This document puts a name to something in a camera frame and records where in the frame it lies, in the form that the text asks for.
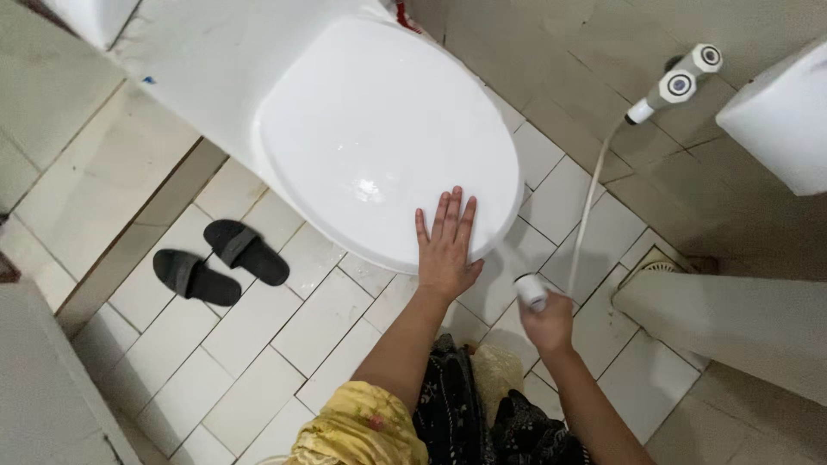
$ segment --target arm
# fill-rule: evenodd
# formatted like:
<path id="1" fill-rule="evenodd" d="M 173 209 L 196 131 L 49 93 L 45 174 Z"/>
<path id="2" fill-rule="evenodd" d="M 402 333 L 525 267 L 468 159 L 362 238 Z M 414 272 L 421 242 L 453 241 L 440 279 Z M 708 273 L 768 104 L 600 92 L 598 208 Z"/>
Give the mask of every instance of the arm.
<path id="1" fill-rule="evenodd" d="M 453 194 L 442 193 L 430 238 L 423 211 L 417 209 L 419 287 L 351 378 L 397 396 L 411 414 L 416 409 L 428 355 L 448 305 L 471 287 L 482 271 L 482 260 L 466 265 L 476 199 L 468 199 L 460 220 L 461 201 L 459 186 Z"/>
<path id="2" fill-rule="evenodd" d="M 543 312 L 521 304 L 520 319 L 557 384 L 569 428 L 595 462 L 654 465 L 571 346 L 571 299 L 549 292 Z"/>

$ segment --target toilet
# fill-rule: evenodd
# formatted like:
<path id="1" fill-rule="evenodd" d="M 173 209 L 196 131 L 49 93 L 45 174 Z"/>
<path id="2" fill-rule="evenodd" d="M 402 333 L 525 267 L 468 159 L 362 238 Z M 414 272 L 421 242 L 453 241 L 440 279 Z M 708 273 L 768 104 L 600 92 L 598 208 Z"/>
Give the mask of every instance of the toilet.
<path id="1" fill-rule="evenodd" d="M 515 220 L 523 177 L 481 82 L 382 2 L 143 0 L 132 18 L 104 52 L 349 252 L 415 274 L 414 212 L 430 223 L 454 185 L 479 202 L 470 260 Z"/>

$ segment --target left hand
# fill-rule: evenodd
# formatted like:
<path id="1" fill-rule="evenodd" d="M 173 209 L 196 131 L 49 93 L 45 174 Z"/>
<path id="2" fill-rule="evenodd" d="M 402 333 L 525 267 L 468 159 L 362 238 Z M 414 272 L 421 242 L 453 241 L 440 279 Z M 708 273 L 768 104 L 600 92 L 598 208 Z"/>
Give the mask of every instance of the left hand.
<path id="1" fill-rule="evenodd" d="M 448 304 L 468 290 L 482 272 L 483 260 L 470 265 L 468 247 L 476 214 L 476 197 L 471 196 L 462 218 L 462 187 L 443 192 L 433 218 L 431 237 L 425 228 L 422 209 L 416 210 L 419 242 L 419 289 L 443 298 Z"/>

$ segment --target tiled floor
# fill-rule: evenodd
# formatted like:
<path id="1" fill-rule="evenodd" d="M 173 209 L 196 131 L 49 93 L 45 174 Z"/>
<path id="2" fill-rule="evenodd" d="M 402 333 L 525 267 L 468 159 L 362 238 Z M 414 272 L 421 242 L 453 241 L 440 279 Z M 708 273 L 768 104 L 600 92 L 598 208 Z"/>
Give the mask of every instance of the tiled floor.
<path id="1" fill-rule="evenodd" d="M 506 108 L 519 156 L 531 166 L 526 200 L 506 241 L 549 285 L 563 286 L 589 175 Z M 641 442 L 646 442 L 700 375 L 609 302 L 613 289 L 655 244 L 674 249 L 601 189 L 574 290 L 574 344 Z M 162 247 L 209 254 L 213 219 L 243 219 L 290 264 L 285 285 L 228 271 L 245 290 L 231 309 L 184 300 L 153 275 Z M 492 252 L 477 284 L 454 302 L 442 330 L 517 353 L 526 395 L 561 418 L 554 383 L 519 323 L 507 270 Z M 305 223 L 232 159 L 74 340 L 101 390 L 175 464 L 252 464 L 287 453 L 313 414 L 399 315 L 415 276 L 381 270 L 347 254 Z"/>

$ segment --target right hand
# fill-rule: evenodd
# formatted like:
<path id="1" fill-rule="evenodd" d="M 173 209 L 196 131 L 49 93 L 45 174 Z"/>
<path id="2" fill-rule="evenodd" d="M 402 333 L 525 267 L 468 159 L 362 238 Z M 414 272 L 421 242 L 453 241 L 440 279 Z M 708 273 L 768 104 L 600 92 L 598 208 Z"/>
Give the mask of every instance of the right hand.
<path id="1" fill-rule="evenodd" d="M 571 299 L 550 290 L 542 312 L 534 312 L 522 301 L 519 302 L 520 321 L 541 356 L 552 357 L 574 350 L 571 347 L 571 326 L 574 324 L 571 308 Z"/>

